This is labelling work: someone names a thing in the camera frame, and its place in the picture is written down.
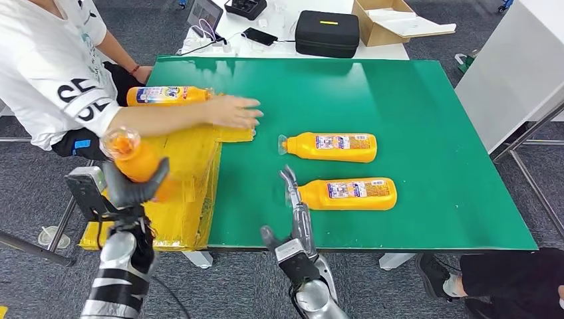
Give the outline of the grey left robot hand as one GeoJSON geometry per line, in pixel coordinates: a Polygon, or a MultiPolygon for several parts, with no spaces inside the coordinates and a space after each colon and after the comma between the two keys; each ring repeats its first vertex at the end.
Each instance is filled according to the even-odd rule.
{"type": "Polygon", "coordinates": [[[170,160],[167,157],[161,159],[156,171],[144,182],[133,182],[111,161],[102,163],[102,171],[109,201],[116,208],[133,207],[155,198],[170,172],[170,160]]]}

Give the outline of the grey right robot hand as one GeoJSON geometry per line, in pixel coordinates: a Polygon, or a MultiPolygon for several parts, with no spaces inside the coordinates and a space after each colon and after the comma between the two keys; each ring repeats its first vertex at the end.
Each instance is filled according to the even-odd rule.
{"type": "Polygon", "coordinates": [[[299,239],[305,254],[311,261],[315,262],[319,254],[313,238],[311,214],[307,204],[301,198],[295,172],[288,165],[285,165],[279,171],[279,175],[285,182],[286,202],[290,204],[293,212],[292,230],[288,239],[299,239]]]}

